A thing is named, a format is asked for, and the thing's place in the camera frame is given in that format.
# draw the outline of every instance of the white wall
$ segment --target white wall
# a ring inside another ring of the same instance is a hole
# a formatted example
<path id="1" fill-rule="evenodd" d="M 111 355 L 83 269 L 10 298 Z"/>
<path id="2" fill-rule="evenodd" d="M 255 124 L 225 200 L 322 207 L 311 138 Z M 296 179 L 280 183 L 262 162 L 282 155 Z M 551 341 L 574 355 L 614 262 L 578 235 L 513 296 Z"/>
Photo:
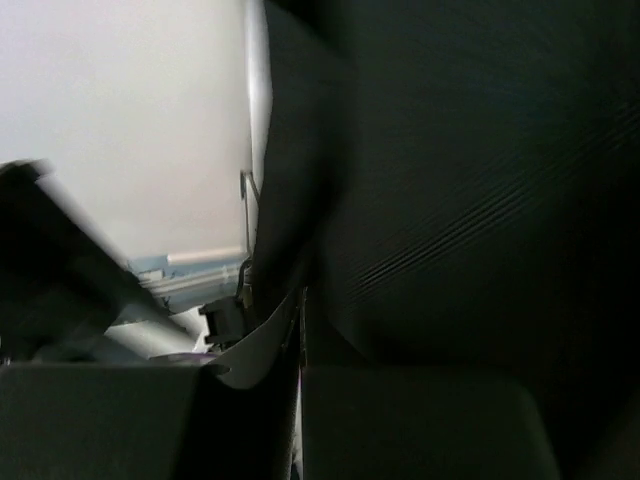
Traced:
<path id="1" fill-rule="evenodd" d="M 48 158 L 128 256 L 243 243 L 239 0 L 0 0 L 0 162 Z"/>

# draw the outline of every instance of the wall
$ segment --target wall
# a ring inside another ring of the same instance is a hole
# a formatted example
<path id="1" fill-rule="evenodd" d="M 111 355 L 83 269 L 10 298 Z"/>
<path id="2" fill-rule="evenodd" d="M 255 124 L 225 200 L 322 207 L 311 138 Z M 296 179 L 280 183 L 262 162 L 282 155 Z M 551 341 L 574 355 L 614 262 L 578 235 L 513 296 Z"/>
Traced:
<path id="1" fill-rule="evenodd" d="M 238 0 L 0 0 L 0 162 L 47 158 L 127 256 L 243 243 Z"/>

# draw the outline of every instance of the seat back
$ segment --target seat back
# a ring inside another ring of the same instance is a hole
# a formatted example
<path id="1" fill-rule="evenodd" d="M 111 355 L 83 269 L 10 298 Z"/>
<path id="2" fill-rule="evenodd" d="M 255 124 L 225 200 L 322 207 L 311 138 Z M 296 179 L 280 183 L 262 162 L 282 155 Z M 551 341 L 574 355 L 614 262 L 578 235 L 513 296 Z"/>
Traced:
<path id="1" fill-rule="evenodd" d="M 637 4 L 353 0 L 307 31 L 272 11 L 257 302 L 312 237 L 361 354 L 512 375 L 572 474 L 638 378 Z"/>

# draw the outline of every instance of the dark gray fabric seat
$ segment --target dark gray fabric seat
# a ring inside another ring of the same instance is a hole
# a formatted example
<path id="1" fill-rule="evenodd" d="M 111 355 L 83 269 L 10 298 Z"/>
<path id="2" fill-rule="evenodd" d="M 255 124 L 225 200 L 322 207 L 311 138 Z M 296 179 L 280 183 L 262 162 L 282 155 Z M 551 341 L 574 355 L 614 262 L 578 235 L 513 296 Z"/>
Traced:
<path id="1" fill-rule="evenodd" d="M 638 2 L 283 3 L 258 310 L 310 242 L 363 357 L 513 376 L 574 478 L 638 383 Z"/>
<path id="2" fill-rule="evenodd" d="M 640 471 L 640 391 L 620 409 L 582 465 L 580 480 L 638 478 Z"/>

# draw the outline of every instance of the seat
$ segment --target seat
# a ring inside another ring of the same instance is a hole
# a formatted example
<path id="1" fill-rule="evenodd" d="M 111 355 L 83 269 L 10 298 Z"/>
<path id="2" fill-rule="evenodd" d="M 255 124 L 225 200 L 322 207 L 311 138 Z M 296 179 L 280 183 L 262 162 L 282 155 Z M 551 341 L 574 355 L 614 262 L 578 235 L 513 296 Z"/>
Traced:
<path id="1" fill-rule="evenodd" d="M 603 440 L 640 365 L 638 2 L 279 3 L 257 311 L 310 242 L 309 308 L 370 365 L 508 375 L 564 476 L 611 478 L 588 459 L 640 448 Z"/>

